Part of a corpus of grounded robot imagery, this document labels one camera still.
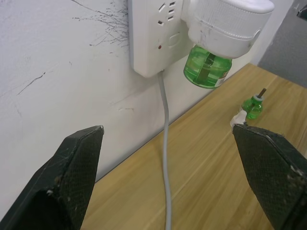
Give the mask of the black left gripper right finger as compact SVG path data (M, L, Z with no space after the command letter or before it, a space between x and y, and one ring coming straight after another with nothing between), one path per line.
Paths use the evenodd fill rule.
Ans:
M282 135L235 124L248 184L276 230L307 228L307 160Z

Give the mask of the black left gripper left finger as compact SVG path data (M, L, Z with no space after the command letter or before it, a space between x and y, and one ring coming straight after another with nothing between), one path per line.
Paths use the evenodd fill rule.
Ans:
M102 125L79 130L31 177L0 222L2 230L79 230L93 192Z

